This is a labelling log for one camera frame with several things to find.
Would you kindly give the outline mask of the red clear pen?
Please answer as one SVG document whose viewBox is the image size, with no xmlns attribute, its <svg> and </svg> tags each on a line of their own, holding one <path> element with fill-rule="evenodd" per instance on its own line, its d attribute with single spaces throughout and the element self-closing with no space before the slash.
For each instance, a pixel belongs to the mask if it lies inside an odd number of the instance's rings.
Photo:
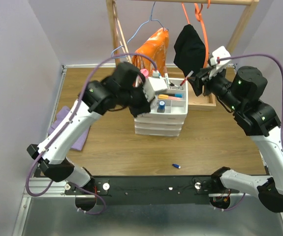
<svg viewBox="0 0 283 236">
<path fill-rule="evenodd" d="M 185 78 L 182 80 L 182 82 L 177 86 L 178 89 L 183 89 L 183 84 L 187 81 L 187 79 L 193 74 L 193 71 L 190 71 L 188 75 L 185 76 Z"/>
</svg>

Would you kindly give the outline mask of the black teal highlighter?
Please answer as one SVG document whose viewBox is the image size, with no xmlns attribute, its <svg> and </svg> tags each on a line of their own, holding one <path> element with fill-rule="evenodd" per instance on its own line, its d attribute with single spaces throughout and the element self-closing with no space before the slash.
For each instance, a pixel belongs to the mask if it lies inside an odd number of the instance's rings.
<svg viewBox="0 0 283 236">
<path fill-rule="evenodd" d="M 183 95 L 181 93 L 167 93 L 166 95 L 177 97 L 177 98 L 183 98 Z"/>
</svg>

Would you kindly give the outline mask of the blue lid small jar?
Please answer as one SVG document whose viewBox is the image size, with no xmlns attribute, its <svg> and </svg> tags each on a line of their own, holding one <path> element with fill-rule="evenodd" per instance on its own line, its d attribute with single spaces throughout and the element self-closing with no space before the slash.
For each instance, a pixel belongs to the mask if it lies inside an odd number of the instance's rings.
<svg viewBox="0 0 283 236">
<path fill-rule="evenodd" d="M 164 113 L 165 112 L 165 101 L 160 100 L 158 102 L 157 113 Z"/>
</svg>

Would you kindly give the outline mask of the yellow pink highlighter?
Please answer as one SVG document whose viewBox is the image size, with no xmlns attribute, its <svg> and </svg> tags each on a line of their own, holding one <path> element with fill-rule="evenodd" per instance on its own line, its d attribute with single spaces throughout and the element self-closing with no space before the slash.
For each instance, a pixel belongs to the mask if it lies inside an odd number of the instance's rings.
<svg viewBox="0 0 283 236">
<path fill-rule="evenodd" d="M 175 97 L 175 96 L 169 96 L 169 95 L 166 95 L 166 94 L 159 94 L 157 96 L 158 99 L 161 99 L 161 100 L 175 100 L 175 101 L 182 101 L 182 98 L 179 98 L 179 97 Z"/>
</svg>

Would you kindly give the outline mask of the black white thin marker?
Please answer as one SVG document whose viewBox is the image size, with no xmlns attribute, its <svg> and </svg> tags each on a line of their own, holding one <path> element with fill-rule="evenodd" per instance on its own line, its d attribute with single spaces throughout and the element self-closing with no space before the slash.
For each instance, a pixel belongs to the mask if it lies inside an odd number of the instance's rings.
<svg viewBox="0 0 283 236">
<path fill-rule="evenodd" d="M 178 87 L 178 85 L 175 85 L 174 83 L 172 83 L 172 82 L 169 82 L 168 83 L 171 87 Z"/>
</svg>

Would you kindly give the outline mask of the pink lid pen tube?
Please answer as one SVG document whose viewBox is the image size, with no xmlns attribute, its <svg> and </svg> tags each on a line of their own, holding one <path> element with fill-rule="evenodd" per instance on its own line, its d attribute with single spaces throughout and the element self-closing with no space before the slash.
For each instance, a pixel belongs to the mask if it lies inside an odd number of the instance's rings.
<svg viewBox="0 0 283 236">
<path fill-rule="evenodd" d="M 147 79 L 149 76 L 149 71 L 147 69 L 141 69 L 140 72 L 144 75 L 144 77 Z"/>
</svg>

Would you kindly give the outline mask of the small blue cap piece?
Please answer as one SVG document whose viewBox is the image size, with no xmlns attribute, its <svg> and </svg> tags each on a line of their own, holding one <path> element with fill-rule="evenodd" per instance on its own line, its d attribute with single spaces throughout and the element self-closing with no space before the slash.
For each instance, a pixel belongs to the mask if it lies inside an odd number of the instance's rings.
<svg viewBox="0 0 283 236">
<path fill-rule="evenodd" d="M 180 168 L 181 168 L 181 166 L 178 165 L 178 164 L 172 164 L 172 166 L 175 167 L 175 168 L 177 168 L 177 169 L 180 169 Z"/>
</svg>

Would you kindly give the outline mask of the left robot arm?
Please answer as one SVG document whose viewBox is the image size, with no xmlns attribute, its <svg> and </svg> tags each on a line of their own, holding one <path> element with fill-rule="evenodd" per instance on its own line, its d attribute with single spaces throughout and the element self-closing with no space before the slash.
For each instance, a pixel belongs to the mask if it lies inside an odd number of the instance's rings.
<svg viewBox="0 0 283 236">
<path fill-rule="evenodd" d="M 134 117 L 148 113 L 154 96 L 150 79 L 134 65 L 122 62 L 102 81 L 88 82 L 58 127 L 43 142 L 30 145 L 27 150 L 46 177 L 54 182 L 73 182 L 80 193 L 88 194 L 93 188 L 91 176 L 67 159 L 71 146 L 116 106 L 129 107 Z"/>
</svg>

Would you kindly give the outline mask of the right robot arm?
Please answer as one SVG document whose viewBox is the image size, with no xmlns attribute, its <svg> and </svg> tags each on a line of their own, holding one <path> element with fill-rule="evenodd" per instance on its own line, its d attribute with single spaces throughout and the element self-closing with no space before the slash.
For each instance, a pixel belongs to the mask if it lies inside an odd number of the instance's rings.
<svg viewBox="0 0 283 236">
<path fill-rule="evenodd" d="M 249 176 L 222 167 L 211 175 L 211 189 L 217 193 L 234 189 L 258 198 L 272 212 L 283 212 L 281 121 L 274 108 L 260 100 L 267 79 L 252 66 L 239 68 L 232 82 L 226 79 L 225 71 L 215 75 L 211 72 L 212 68 L 207 67 L 188 77 L 194 93 L 215 95 L 256 144 L 270 172 L 268 176 Z"/>
</svg>

